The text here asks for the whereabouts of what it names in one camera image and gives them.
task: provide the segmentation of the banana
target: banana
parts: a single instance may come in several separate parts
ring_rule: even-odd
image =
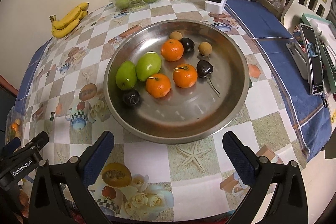
[[[82,18],[86,17],[88,13],[89,13],[88,11],[83,11],[83,16],[82,16]]]
[[[78,15],[77,18],[78,18],[79,20],[82,20],[82,18],[83,18],[83,14],[84,14],[84,11],[81,10],[81,12],[79,13],[79,15]]]
[[[57,30],[54,27],[51,30],[51,33],[54,37],[56,38],[62,38],[65,37],[67,34],[69,34],[71,31],[73,31],[74,28],[76,28],[79,24],[80,19],[76,18],[75,20],[73,20],[68,26],[66,26],[64,29],[62,30]]]
[[[60,21],[57,20],[52,21],[53,28],[57,30],[62,30],[63,28],[68,26],[72,21],[74,21],[80,14],[80,12],[81,8],[76,6],[70,12],[68,12],[68,14],[65,17],[63,17]]]
[[[82,2],[81,4],[77,5],[77,7],[81,8],[81,10],[86,10],[88,6],[88,2]]]

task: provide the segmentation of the tablecloth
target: tablecloth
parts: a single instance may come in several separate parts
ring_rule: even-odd
[[[236,209],[248,187],[222,148],[223,134],[229,130],[272,162],[295,160],[301,169],[306,166],[277,81],[255,40],[230,7],[217,15],[204,11],[204,3],[161,0],[121,12],[108,4],[87,15],[65,38],[51,39],[34,63],[24,105],[23,145],[47,132],[49,143],[42,156],[57,164],[80,155],[104,130],[111,131],[115,146],[105,167],[114,182],[107,184],[99,176],[89,187],[109,217],[181,221]],[[127,132],[111,116],[102,91],[105,69],[118,46],[142,27],[170,19],[198,20],[226,32],[245,55],[253,84],[226,128],[182,145],[151,143]],[[28,193],[33,179],[34,172],[24,182]],[[71,200],[67,187],[64,194]]]

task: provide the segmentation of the white stand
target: white stand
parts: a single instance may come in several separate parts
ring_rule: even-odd
[[[226,4],[226,0],[222,0],[221,3],[206,0],[205,10],[207,12],[212,12],[212,13],[220,15],[224,10],[225,4]]]
[[[307,57],[303,52],[302,48],[300,47],[298,42],[290,42],[290,44],[286,44],[286,47],[289,50],[291,56],[293,57],[302,78],[308,80],[309,83]]]

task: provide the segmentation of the metal bowl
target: metal bowl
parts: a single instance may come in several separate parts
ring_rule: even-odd
[[[161,56],[161,46],[173,31],[192,39],[195,48],[175,62],[162,58],[160,73],[169,77],[170,92],[165,97],[153,98],[147,93],[145,82],[138,81],[134,88],[140,93],[141,104],[127,107],[115,81],[119,66],[126,60],[136,65],[146,52],[157,52]],[[208,57],[198,51],[198,45],[204,41],[213,49]],[[220,95],[207,79],[198,78],[195,85],[187,89],[174,84],[172,74],[176,66],[187,63],[196,68],[201,59],[213,65],[211,81]],[[237,44],[218,29],[192,20],[162,21],[132,34],[113,54],[104,77],[105,99],[117,122],[140,138],[163,144],[193,142],[224,128],[240,111],[248,86],[248,66]]]

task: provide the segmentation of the phone screen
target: phone screen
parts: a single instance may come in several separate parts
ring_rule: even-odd
[[[319,57],[319,45],[316,42],[314,30],[311,27],[302,25],[303,35],[307,43],[308,56],[311,63],[313,87],[323,85],[322,67]]]

